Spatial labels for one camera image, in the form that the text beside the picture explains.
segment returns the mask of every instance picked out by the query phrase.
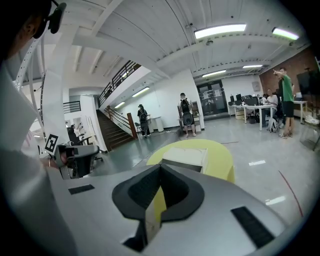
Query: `glass door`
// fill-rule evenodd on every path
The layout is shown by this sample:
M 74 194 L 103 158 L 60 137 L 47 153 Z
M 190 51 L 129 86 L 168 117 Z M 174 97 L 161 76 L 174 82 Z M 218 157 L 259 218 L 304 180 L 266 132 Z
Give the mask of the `glass door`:
M 204 116 L 228 112 L 226 96 L 221 80 L 197 86 Z

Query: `brick wall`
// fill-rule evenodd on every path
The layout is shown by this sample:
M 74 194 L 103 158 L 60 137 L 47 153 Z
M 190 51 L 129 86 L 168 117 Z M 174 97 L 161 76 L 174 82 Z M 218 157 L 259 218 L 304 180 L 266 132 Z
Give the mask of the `brick wall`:
M 274 75 L 273 70 L 279 70 L 281 67 L 286 68 L 287 75 L 291 78 L 291 81 L 294 84 L 294 94 L 300 92 L 297 75 L 306 72 L 306 68 L 310 68 L 310 70 L 318 69 L 315 55 L 311 50 L 311 47 L 308 47 L 299 52 L 297 55 L 287 59 L 281 64 L 260 75 L 264 94 L 267 93 L 268 88 L 270 88 L 273 92 L 278 89 L 278 79 Z

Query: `black strip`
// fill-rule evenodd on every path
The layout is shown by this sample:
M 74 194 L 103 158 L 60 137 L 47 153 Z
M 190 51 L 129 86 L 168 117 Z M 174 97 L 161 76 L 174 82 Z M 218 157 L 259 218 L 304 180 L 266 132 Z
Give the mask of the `black strip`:
M 74 194 L 79 194 L 79 193 L 86 192 L 86 191 L 89 191 L 89 190 L 93 190 L 94 188 L 95 188 L 94 186 L 89 184 L 89 185 L 77 186 L 77 187 L 69 188 L 69 192 L 70 192 L 71 195 L 74 195 Z
M 231 212 L 257 248 L 265 246 L 275 238 L 245 206 L 232 209 Z

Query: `computer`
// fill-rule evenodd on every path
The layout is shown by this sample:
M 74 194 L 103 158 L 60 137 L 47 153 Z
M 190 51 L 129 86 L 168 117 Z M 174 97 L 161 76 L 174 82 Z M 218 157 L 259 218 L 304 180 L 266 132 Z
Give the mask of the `computer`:
M 235 97 L 236 97 L 236 100 L 237 100 L 237 101 L 241 101 L 241 100 L 242 100 L 241 94 L 237 94 Z

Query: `white pillar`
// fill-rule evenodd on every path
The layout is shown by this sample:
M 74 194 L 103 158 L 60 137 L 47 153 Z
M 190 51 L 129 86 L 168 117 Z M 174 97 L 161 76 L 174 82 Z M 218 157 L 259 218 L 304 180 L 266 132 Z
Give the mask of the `white pillar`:
M 47 137 L 49 134 L 58 136 L 58 144 L 69 141 L 63 107 L 66 84 L 64 84 L 62 77 L 66 58 L 70 52 L 77 29 L 77 25 L 69 25 L 61 35 L 52 53 L 43 86 L 42 111 L 45 134 Z

